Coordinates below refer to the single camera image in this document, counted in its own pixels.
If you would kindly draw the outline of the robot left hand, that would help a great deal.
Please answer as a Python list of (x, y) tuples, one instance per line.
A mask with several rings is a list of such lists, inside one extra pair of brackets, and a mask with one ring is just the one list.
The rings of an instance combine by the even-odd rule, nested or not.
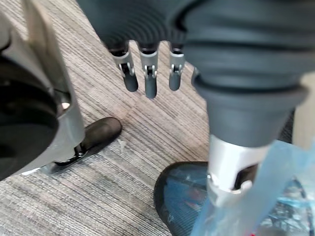
[(233, 204), (292, 111), (303, 102), (304, 74), (315, 69), (312, 0), (81, 0), (99, 38), (119, 50), (167, 40), (181, 44), (207, 103), (208, 192)]

